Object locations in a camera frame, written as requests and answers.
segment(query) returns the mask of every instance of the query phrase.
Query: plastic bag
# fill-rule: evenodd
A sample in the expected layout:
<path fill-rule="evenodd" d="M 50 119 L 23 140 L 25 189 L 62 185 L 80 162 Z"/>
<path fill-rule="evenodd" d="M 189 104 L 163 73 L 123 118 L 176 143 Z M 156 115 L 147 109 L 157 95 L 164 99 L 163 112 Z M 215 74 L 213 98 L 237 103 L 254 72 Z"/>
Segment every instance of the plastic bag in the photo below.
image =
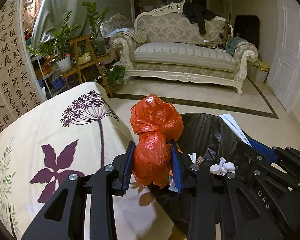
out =
<path fill-rule="evenodd" d="M 149 95 L 131 108 L 130 123 L 139 143 L 133 154 L 133 175 L 143 185 L 165 187 L 171 170 L 170 145 L 182 131 L 182 117 L 171 103 Z"/>

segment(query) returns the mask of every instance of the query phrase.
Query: ornate white sofa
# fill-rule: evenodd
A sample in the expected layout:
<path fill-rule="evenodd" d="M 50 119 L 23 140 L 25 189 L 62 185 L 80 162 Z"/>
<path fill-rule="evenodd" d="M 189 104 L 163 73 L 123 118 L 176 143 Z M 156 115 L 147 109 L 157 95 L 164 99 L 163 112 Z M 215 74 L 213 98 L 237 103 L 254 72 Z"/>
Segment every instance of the ornate white sofa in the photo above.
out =
<path fill-rule="evenodd" d="M 247 61 L 258 59 L 256 47 L 241 42 L 232 57 L 226 52 L 196 46 L 204 40 L 221 41 L 219 33 L 224 32 L 226 19 L 215 17 L 206 21 L 207 34 L 200 35 L 198 25 L 190 24 L 182 14 L 184 2 L 144 12 L 136 18 L 135 30 L 111 37 L 110 44 L 123 49 L 120 61 L 126 67 L 126 79 L 140 76 L 215 83 L 233 86 L 241 95 Z"/>

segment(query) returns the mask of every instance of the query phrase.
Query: white door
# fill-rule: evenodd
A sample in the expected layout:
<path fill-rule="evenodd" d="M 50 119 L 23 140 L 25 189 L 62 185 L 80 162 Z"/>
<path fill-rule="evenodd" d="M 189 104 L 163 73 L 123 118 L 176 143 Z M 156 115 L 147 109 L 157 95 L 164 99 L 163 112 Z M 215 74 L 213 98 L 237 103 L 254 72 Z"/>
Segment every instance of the white door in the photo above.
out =
<path fill-rule="evenodd" d="M 278 36 L 267 86 L 290 111 L 300 88 L 300 5 L 277 0 Z"/>

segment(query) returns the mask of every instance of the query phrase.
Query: white flower pot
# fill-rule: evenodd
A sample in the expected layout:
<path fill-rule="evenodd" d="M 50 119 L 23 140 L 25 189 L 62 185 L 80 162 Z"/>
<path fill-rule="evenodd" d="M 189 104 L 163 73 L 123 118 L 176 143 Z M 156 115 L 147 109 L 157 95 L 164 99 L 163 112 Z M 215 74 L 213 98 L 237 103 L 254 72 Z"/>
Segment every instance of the white flower pot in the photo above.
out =
<path fill-rule="evenodd" d="M 61 74 L 70 71 L 72 69 L 70 56 L 67 56 L 66 58 L 58 61 L 57 65 L 59 67 Z"/>

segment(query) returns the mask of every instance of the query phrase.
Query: purple flower print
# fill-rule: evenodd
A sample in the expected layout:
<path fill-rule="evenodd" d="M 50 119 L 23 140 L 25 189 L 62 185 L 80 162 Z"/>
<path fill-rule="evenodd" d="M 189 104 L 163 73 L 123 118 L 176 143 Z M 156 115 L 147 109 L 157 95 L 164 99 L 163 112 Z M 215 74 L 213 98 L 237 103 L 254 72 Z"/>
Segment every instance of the purple flower print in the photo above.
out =
<path fill-rule="evenodd" d="M 84 94 L 72 102 L 71 106 L 62 113 L 60 120 L 63 127 L 68 127 L 71 123 L 83 125 L 97 121 L 100 129 L 101 141 L 101 167 L 104 166 L 105 146 L 103 138 L 103 128 L 101 119 L 105 116 L 111 116 L 119 122 L 119 117 L 110 108 L 100 93 L 96 90 Z"/>
<path fill-rule="evenodd" d="M 58 170 L 60 169 L 69 168 L 72 164 L 77 143 L 78 140 L 67 145 L 57 157 L 57 162 L 56 153 L 54 152 L 54 149 L 51 147 L 51 145 L 47 144 L 41 146 L 42 151 L 45 154 L 44 165 L 47 168 L 39 170 L 38 173 L 30 181 L 31 184 L 47 183 L 38 199 L 39 203 L 46 203 L 52 196 L 52 194 L 56 190 L 56 180 L 58 180 L 59 185 L 61 185 L 65 181 L 65 179 L 73 173 L 78 174 L 80 177 L 84 177 L 84 174 L 80 171 L 65 170 L 62 172 L 58 172 Z"/>

